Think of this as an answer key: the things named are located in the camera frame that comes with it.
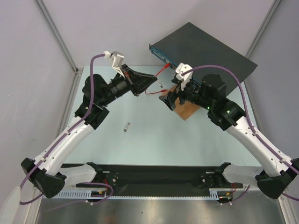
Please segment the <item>silver SFP module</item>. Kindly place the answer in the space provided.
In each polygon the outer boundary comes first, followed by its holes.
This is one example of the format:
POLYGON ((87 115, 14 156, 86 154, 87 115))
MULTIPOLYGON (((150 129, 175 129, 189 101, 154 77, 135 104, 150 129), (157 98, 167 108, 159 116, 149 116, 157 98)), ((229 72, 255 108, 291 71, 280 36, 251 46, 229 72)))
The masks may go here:
POLYGON ((127 123, 125 128, 124 128, 124 132, 126 132, 128 130, 129 126, 130 126, 130 123, 127 123))
POLYGON ((163 88, 163 85, 162 85, 162 83, 159 80, 157 80, 157 83, 160 86, 160 88, 163 88))

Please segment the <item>blue black network switch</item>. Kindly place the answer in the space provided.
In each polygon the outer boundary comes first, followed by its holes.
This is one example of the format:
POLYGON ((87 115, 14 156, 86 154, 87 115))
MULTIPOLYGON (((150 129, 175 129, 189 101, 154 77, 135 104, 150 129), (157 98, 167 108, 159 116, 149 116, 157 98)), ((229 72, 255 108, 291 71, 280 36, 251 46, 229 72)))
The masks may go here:
POLYGON ((180 63, 193 68, 218 65, 234 73, 239 82, 257 68, 257 64, 190 22, 149 45, 149 50, 164 63, 170 63, 172 69, 180 63))

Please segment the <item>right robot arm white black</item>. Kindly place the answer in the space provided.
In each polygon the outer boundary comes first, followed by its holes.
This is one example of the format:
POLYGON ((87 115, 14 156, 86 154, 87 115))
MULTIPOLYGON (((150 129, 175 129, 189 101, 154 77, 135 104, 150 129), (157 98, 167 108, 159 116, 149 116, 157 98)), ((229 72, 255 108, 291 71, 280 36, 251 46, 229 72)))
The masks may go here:
POLYGON ((180 105, 190 102, 207 109, 209 119, 237 139, 260 163, 259 167, 223 163, 215 172, 219 187, 247 184, 258 187, 269 198, 278 199, 298 176, 299 160, 285 155, 249 124, 245 111, 226 97, 226 84, 219 75, 205 75, 201 84, 193 79, 186 85, 179 82, 173 91, 159 99, 172 111, 176 101, 180 105))

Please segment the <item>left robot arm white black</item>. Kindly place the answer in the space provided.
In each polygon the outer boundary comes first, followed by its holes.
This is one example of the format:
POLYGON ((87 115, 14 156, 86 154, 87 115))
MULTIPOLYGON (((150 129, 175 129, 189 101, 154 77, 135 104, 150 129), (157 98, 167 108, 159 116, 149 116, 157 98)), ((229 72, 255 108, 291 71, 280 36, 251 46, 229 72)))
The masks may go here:
POLYGON ((83 102, 69 125, 41 154, 34 159, 25 158, 21 163, 28 180, 46 198, 53 198, 71 185, 85 182, 93 187, 101 185, 103 171, 93 162, 72 168, 63 168, 62 164, 104 121, 109 114, 108 104, 127 92, 139 96, 156 80, 156 76, 134 71, 126 64, 120 67, 110 83, 101 75, 92 73, 85 80, 83 102))

